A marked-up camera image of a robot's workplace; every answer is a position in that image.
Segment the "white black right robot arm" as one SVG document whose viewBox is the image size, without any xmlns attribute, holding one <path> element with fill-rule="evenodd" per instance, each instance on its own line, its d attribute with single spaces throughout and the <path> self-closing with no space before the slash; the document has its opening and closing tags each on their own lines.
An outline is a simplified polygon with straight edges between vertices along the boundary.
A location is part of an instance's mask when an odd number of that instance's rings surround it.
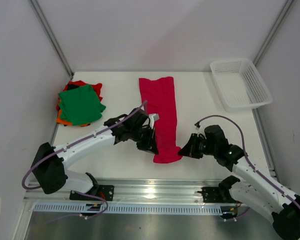
<svg viewBox="0 0 300 240">
<path fill-rule="evenodd" d="M 283 240 L 300 239 L 300 195 L 267 177 L 257 164 L 248 163 L 244 150 L 230 144 L 219 125 L 206 127 L 203 134 L 191 134 L 178 155 L 212 156 L 233 173 L 218 184 L 216 193 L 202 187 L 204 202 L 242 203 L 268 220 Z"/>
</svg>

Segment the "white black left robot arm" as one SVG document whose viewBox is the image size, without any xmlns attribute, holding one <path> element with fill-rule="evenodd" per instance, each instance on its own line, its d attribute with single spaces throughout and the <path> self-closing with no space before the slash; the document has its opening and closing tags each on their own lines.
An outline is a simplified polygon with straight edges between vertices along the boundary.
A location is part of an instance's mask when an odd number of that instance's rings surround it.
<svg viewBox="0 0 300 240">
<path fill-rule="evenodd" d="M 98 196 L 100 185 L 91 173 L 78 173 L 69 168 L 100 148 L 114 146 L 128 140 L 134 141 L 140 151 L 157 155 L 155 122 L 157 113 L 146 113 L 134 108 L 132 112 L 113 117 L 98 129 L 77 140 L 52 146 L 43 143 L 33 160 L 32 173 L 39 188 L 46 195 L 59 190 L 81 192 L 87 200 Z"/>
</svg>

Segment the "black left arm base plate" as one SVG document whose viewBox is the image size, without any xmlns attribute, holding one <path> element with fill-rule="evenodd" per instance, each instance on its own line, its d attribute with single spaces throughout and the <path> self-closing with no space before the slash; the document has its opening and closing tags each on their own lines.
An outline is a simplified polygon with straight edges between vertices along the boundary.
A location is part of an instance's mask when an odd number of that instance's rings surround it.
<svg viewBox="0 0 300 240">
<path fill-rule="evenodd" d="M 115 186 L 114 185 L 99 185 L 98 188 L 93 187 L 90 191 L 85 193 L 94 197 L 102 198 L 106 201 L 112 201 L 114 198 Z M 72 201 L 96 201 L 94 197 L 78 194 L 75 191 L 71 191 L 69 199 Z"/>
</svg>

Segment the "crimson t shirt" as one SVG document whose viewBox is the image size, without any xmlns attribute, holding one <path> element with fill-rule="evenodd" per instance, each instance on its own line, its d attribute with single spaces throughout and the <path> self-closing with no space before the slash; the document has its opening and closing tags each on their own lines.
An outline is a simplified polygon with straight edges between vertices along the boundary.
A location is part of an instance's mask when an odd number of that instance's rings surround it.
<svg viewBox="0 0 300 240">
<path fill-rule="evenodd" d="M 155 141 L 158 154 L 153 158 L 156 164 L 170 164 L 181 160 L 178 155 L 181 149 L 177 146 L 177 108 L 175 99 L 175 84 L 172 76 L 157 80 L 139 79 L 141 100 L 147 101 L 147 112 L 158 114 L 155 121 Z"/>
</svg>

